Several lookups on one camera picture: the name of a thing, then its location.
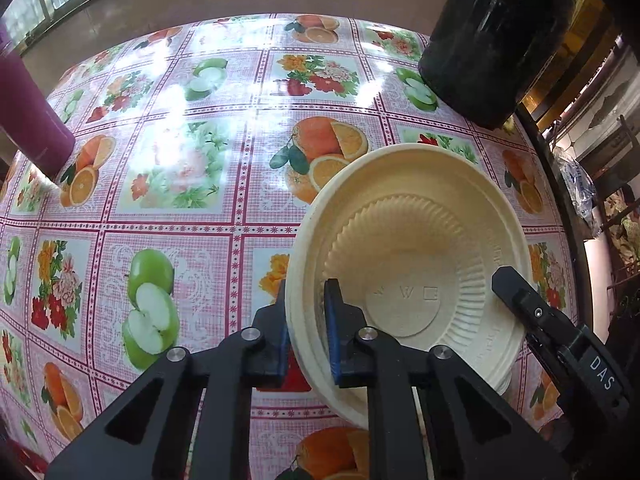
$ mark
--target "white paper plate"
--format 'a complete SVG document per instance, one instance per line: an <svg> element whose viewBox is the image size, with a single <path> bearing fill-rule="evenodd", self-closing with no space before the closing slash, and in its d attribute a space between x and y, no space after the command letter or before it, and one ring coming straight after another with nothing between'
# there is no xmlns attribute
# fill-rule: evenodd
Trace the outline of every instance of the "white paper plate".
<svg viewBox="0 0 640 480"><path fill-rule="evenodd" d="M498 266L532 282L520 222L476 165L417 143L362 156L318 194L293 245L287 325L306 380L335 413L367 427L366 391L337 388L329 366L322 290L338 278L367 323L405 346L452 347L503 393L524 329L492 293Z"/></svg>

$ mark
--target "green apple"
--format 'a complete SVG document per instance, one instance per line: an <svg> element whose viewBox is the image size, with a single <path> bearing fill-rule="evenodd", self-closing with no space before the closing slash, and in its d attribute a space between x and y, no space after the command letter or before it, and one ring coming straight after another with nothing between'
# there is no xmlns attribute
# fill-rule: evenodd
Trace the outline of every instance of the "green apple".
<svg viewBox="0 0 640 480"><path fill-rule="evenodd" d="M127 357L129 361L138 370L146 370L149 368L156 359L158 359L158 355L151 355L146 353L138 343L136 343L131 335L131 330L129 329L129 320L125 320L122 324L122 339L124 341L124 349L127 353Z"/></svg>
<svg viewBox="0 0 640 480"><path fill-rule="evenodd" d="M15 282L15 275L18 270L17 267L18 267L18 259L15 257L14 254L12 254L11 257L9 258L9 267L6 272L7 276L11 279L12 283Z"/></svg>
<svg viewBox="0 0 640 480"><path fill-rule="evenodd" d="M136 292L138 309L127 317L129 333L142 351L156 355L175 343L180 329L178 311L171 297L153 283Z"/></svg>
<svg viewBox="0 0 640 480"><path fill-rule="evenodd" d="M6 272L6 276L4 277L4 290L7 291L9 296L14 294L14 279L12 279L11 272L9 270Z"/></svg>
<svg viewBox="0 0 640 480"><path fill-rule="evenodd" d="M9 255L7 260L9 260L11 256L15 256L17 258L18 254L20 254L20 238L14 236L11 238L11 243L9 244Z"/></svg>
<svg viewBox="0 0 640 480"><path fill-rule="evenodd" d="M129 277L127 279L127 295L135 307L138 287L143 283L153 283L167 294L174 291L174 267L169 258L161 251L144 249L133 256Z"/></svg>
<svg viewBox="0 0 640 480"><path fill-rule="evenodd" d="M434 112L438 108L435 96L433 94L427 94L418 88L405 86L404 95L409 99L412 105L418 108L418 110Z"/></svg>

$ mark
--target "pink tablecloth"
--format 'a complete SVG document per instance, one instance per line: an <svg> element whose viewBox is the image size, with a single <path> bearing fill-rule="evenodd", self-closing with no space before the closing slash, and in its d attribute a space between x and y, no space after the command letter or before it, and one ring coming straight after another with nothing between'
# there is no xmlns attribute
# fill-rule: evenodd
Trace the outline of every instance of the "pink tablecloth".
<svg viewBox="0 0 640 480"><path fill-rule="evenodd" d="M52 460L158 344L198 351L249 325L273 302L326 179L397 142L457 152L500 186L538 290L575 321L566 237L523 129L488 131L416 100L408 89L420 87L426 41L347 18L265 14L156 32L69 69L49 102L77 138L71 159L52 183L18 153L2 191L0 409L14 439ZM129 354L123 325L146 301L143 282L170 293L179 327L160 342L136 333ZM552 393L523 349L510 403L539 428L558 414ZM341 424L312 392L257 392L252 478L273 480L303 437Z"/></svg>

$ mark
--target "black container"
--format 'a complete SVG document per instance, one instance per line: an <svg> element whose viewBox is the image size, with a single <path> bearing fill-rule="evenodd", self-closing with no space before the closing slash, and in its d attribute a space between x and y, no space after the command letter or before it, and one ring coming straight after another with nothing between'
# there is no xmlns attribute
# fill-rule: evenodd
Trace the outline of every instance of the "black container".
<svg viewBox="0 0 640 480"><path fill-rule="evenodd" d="M420 75L455 111L497 128L558 49L574 0L447 0Z"/></svg>

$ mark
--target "orange slice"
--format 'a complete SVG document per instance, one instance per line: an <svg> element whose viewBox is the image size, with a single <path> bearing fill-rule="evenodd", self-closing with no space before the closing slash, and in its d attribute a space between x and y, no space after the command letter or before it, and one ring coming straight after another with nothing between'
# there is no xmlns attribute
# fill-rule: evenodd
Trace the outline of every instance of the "orange slice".
<svg viewBox="0 0 640 480"><path fill-rule="evenodd" d="M320 16L320 21L322 22L322 26L326 30L335 30L340 27L340 22L335 18L331 18L329 16Z"/></svg>
<svg viewBox="0 0 640 480"><path fill-rule="evenodd" d="M344 158L349 162L353 162L358 157L363 156L369 149L369 141L367 136L352 124L339 123L334 121L331 123L334 134L340 144L340 150Z"/></svg>
<svg viewBox="0 0 640 480"><path fill-rule="evenodd" d="M338 43L338 35L324 27L309 27L305 35L314 43Z"/></svg>
<svg viewBox="0 0 640 480"><path fill-rule="evenodd" d="M69 197L69 184L66 182L60 188L60 205L62 207L71 207L71 198Z"/></svg>
<svg viewBox="0 0 640 480"><path fill-rule="evenodd" d="M526 180L520 181L520 192L522 193L522 197L527 204L529 204L529 208L534 213L542 213L543 204L542 197L540 193L536 189L536 186L530 184Z"/></svg>
<svg viewBox="0 0 640 480"><path fill-rule="evenodd" d="M58 418L60 426L65 430L65 434L69 440L75 439L84 429L80 423L73 418L68 409L64 406L58 406Z"/></svg>
<svg viewBox="0 0 640 480"><path fill-rule="evenodd" d="M78 171L69 188L71 205L79 206L89 200L97 183L98 170L95 170L92 166L86 166Z"/></svg>
<svg viewBox="0 0 640 480"><path fill-rule="evenodd" d="M60 434L65 438L68 438L68 436L66 436L65 428L63 428L62 424L60 423L58 414L56 412L52 412L51 410L49 410L49 413L51 413L51 420L53 420L53 424L57 428L57 430L60 432Z"/></svg>
<svg viewBox="0 0 640 480"><path fill-rule="evenodd" d="M348 162L341 155L325 155L315 158L309 166L309 179L316 191L320 191Z"/></svg>
<svg viewBox="0 0 640 480"><path fill-rule="evenodd" d="M94 163L95 155L98 153L100 142L104 137L105 136L103 134L96 135L85 142L84 146L80 149L80 153L78 153L78 157L76 158L76 171L80 171L82 168Z"/></svg>
<svg viewBox="0 0 640 480"><path fill-rule="evenodd" d="M71 416L76 421L80 422L84 416L84 409L82 408L82 400L78 395L78 391L63 374L60 374L60 382L62 383L62 389L65 393L66 405L69 407L69 413L71 413Z"/></svg>
<svg viewBox="0 0 640 480"><path fill-rule="evenodd" d="M302 202L311 204L318 195L316 188L311 184L308 174L300 175L291 166L287 166L284 173L284 181L290 193L302 200Z"/></svg>
<svg viewBox="0 0 640 480"><path fill-rule="evenodd" d="M116 148L116 139L111 136L104 137L100 140L98 151L95 153L94 168L99 170Z"/></svg>
<svg viewBox="0 0 640 480"><path fill-rule="evenodd" d="M542 408L546 412L550 410L556 403L556 400L558 400L559 396L560 392L558 392L556 386L553 383L549 384L545 390L545 398L542 400Z"/></svg>

